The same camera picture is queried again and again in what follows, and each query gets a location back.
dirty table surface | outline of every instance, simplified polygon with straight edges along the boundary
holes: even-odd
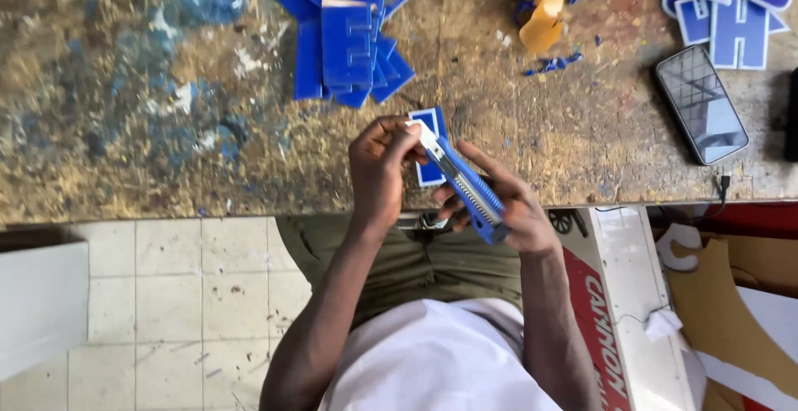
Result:
[[[660,0],[581,0],[547,57],[518,41],[518,0],[410,0],[383,33],[417,73],[361,110],[294,102],[296,22],[248,0],[236,25],[203,25],[177,0],[0,0],[0,223],[343,212],[346,147],[376,116],[443,107],[528,180],[544,206],[798,198],[781,161],[794,32],[770,37],[767,71],[722,78],[751,143],[692,164],[650,66],[679,47]],[[782,14],[798,29],[796,8]],[[594,36],[603,43],[597,47]],[[406,180],[407,208],[433,204]]]

person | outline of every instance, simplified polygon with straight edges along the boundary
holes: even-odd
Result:
[[[428,162],[407,120],[377,119],[351,143],[351,214],[278,221],[313,294],[274,351],[260,408],[601,409],[563,247],[528,184],[459,142],[504,203],[505,243],[484,243],[446,184],[433,198],[451,229],[394,227],[403,166]]]

tiled floor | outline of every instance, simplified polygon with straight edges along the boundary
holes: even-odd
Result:
[[[0,411],[257,409],[310,299],[273,218],[100,222],[89,341],[0,383]]]

olive green pants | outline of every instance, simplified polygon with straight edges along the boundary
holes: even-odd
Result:
[[[277,218],[286,249],[315,290],[341,245],[349,214]],[[518,251],[489,245],[472,228],[461,233],[425,231],[414,241],[395,227],[388,232],[365,280],[352,328],[417,299],[454,302],[502,298],[521,310]]]

wooden workbench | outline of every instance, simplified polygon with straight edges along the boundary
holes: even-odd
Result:
[[[767,71],[723,72],[751,143],[697,167],[649,75],[679,46],[660,0],[567,6],[545,56],[585,58],[532,77],[517,1],[410,0],[383,32],[416,78],[353,110],[292,101],[296,23],[274,0],[225,27],[176,0],[0,0],[0,223],[345,211],[349,141],[436,104],[451,137],[504,160],[545,206],[712,198],[721,170],[731,200],[798,198],[781,161],[794,32],[770,37]],[[797,11],[783,14],[794,29]],[[431,205],[408,189],[406,207]]]

